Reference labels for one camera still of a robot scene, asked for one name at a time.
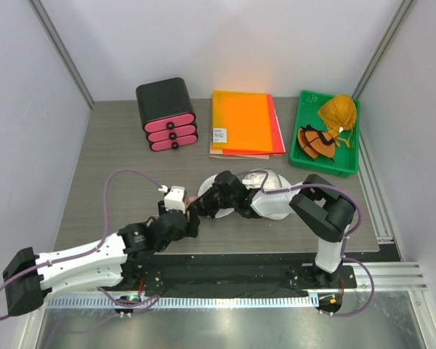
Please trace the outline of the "white mesh laundry bag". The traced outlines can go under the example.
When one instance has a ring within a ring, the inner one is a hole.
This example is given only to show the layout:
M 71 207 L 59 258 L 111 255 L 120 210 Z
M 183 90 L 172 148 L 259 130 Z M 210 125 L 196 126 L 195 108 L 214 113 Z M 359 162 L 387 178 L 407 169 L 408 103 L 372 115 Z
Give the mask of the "white mesh laundry bag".
M 262 171 L 263 169 L 269 169 L 272 170 L 270 168 L 262 168 L 262 169 L 253 169 L 250 172 L 257 172 L 257 171 Z M 284 188 L 284 187 L 288 187 L 290 186 L 289 181 L 281 176 L 280 174 L 278 174 L 276 171 L 274 171 L 280 178 L 281 181 L 281 187 L 280 188 Z M 241 174 L 237 174 L 236 176 L 238 177 L 238 179 L 242 179 L 245 175 L 247 175 L 249 172 L 246 173 L 241 173 Z M 210 189 L 212 187 L 212 184 L 214 182 L 214 179 L 217 175 L 214 174 L 212 176 L 210 176 L 209 178 L 207 178 L 199 187 L 198 189 L 198 196 L 202 196 L 208 189 Z M 215 218 L 223 218 L 228 216 L 229 214 L 232 214 L 235 210 L 233 208 L 226 208 L 226 209 L 220 209 L 217 214 L 215 215 Z M 284 218 L 286 218 L 288 216 L 288 214 L 272 214 L 270 215 L 268 218 L 271 220 L 283 220 Z

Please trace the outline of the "pink bra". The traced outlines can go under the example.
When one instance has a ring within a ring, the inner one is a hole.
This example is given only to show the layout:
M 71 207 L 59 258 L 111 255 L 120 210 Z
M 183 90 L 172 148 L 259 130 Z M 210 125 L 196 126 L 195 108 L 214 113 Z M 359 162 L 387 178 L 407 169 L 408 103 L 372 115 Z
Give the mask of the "pink bra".
M 158 215 L 149 217 L 146 221 L 147 226 L 151 226 L 154 222 L 159 220 L 166 214 L 171 212 L 176 212 L 185 217 L 188 225 L 199 225 L 200 218 L 207 215 L 205 206 L 203 205 L 202 199 L 197 196 L 189 196 L 185 198 L 186 212 L 182 213 L 179 211 L 166 211 L 164 207 L 164 200 L 158 202 Z

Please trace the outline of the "white bra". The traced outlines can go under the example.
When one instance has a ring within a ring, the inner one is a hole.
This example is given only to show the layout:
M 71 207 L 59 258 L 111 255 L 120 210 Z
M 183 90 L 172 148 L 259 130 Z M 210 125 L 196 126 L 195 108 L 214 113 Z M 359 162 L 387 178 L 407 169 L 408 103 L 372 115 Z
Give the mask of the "white bra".
M 262 171 L 249 172 L 246 174 L 242 183 L 248 189 L 260 189 L 272 190 L 281 187 L 281 181 L 279 176 L 272 170 L 263 169 Z

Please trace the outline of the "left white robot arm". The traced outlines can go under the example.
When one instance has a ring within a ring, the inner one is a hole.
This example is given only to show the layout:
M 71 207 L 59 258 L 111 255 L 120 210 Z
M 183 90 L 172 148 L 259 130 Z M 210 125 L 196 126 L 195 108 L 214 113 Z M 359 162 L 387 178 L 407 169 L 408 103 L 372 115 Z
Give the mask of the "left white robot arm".
M 85 288 L 134 289 L 144 256 L 164 251 L 173 241 L 195 238 L 199 225 L 194 211 L 170 211 L 71 249 L 40 254 L 30 247 L 21 249 L 2 273 L 7 314 L 21 316 L 61 294 Z

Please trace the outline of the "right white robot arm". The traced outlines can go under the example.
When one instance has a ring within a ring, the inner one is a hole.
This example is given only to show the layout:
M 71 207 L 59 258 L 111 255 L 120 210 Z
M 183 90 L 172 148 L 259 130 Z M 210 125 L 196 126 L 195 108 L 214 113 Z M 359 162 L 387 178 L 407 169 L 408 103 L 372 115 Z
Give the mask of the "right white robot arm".
M 268 168 L 216 174 L 208 188 L 192 200 L 187 209 L 214 219 L 231 209 L 246 219 L 275 219 L 296 214 L 318 237 L 312 277 L 329 287 L 340 281 L 347 238 L 361 224 L 363 213 L 346 191 L 317 174 L 300 184 L 286 186 L 277 172 Z

